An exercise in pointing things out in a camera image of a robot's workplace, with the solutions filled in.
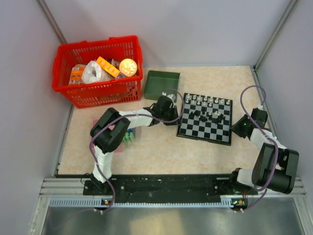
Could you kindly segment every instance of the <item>green tray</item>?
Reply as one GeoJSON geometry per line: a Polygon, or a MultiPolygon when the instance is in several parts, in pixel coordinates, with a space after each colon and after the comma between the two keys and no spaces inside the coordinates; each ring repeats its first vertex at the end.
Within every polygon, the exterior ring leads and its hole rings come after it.
{"type": "MultiPolygon", "coordinates": [[[[145,99],[158,100],[162,92],[166,89],[178,88],[180,72],[163,72],[150,70],[148,72],[147,81],[143,95],[145,99]]],[[[177,98],[177,92],[168,91],[167,94],[174,94],[177,98]]]]}

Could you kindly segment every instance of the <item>white plastic bag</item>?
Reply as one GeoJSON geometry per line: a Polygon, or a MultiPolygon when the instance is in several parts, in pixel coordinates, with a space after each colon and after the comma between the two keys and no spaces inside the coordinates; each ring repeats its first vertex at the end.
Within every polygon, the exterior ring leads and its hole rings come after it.
{"type": "Polygon", "coordinates": [[[103,82],[110,80],[109,74],[105,72],[95,61],[90,61],[83,72],[82,80],[85,84],[103,82]]]}

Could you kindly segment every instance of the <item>table surface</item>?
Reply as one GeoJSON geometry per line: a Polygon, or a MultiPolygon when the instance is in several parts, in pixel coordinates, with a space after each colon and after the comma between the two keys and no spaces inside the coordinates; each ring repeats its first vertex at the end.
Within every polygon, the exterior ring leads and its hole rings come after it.
{"type": "MultiPolygon", "coordinates": [[[[92,121],[109,108],[139,110],[155,101],[143,97],[149,70],[180,72],[179,92],[222,97],[233,100],[232,124],[244,114],[240,106],[242,90],[254,84],[249,66],[144,68],[140,101],[77,109],[72,114],[58,174],[91,173],[94,161],[89,151],[92,121]]],[[[256,89],[244,95],[248,112],[260,104],[256,89]]],[[[253,168],[259,150],[248,139],[232,133],[231,146],[176,137],[177,126],[158,124],[136,130],[134,143],[123,144],[114,153],[113,174],[202,174],[230,173],[235,168],[253,168]]]]}

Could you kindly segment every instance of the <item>beige tabletop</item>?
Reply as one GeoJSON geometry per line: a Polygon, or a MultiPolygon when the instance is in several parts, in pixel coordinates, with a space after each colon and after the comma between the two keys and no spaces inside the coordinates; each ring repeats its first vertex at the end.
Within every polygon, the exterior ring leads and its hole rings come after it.
{"type": "MultiPolygon", "coordinates": [[[[149,70],[180,72],[179,91],[233,100],[234,124],[244,112],[240,106],[241,91],[253,85],[249,66],[145,68],[142,87],[149,70]]],[[[73,111],[59,174],[91,173],[94,161],[89,152],[92,121],[109,108],[118,111],[139,110],[153,100],[77,109],[73,111]]],[[[256,89],[244,96],[249,112],[260,104],[256,89]]],[[[248,139],[232,133],[231,146],[176,137],[177,126],[158,124],[136,130],[134,143],[123,144],[122,152],[114,153],[113,174],[190,174],[230,173],[237,167],[253,168],[259,150],[248,139]]]]}

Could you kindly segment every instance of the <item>chessboard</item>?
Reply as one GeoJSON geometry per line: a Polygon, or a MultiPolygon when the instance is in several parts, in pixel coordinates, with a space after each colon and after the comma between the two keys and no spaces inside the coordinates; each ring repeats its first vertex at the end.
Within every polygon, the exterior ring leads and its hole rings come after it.
{"type": "Polygon", "coordinates": [[[231,145],[232,100],[185,93],[184,103],[178,137],[231,145]]]}

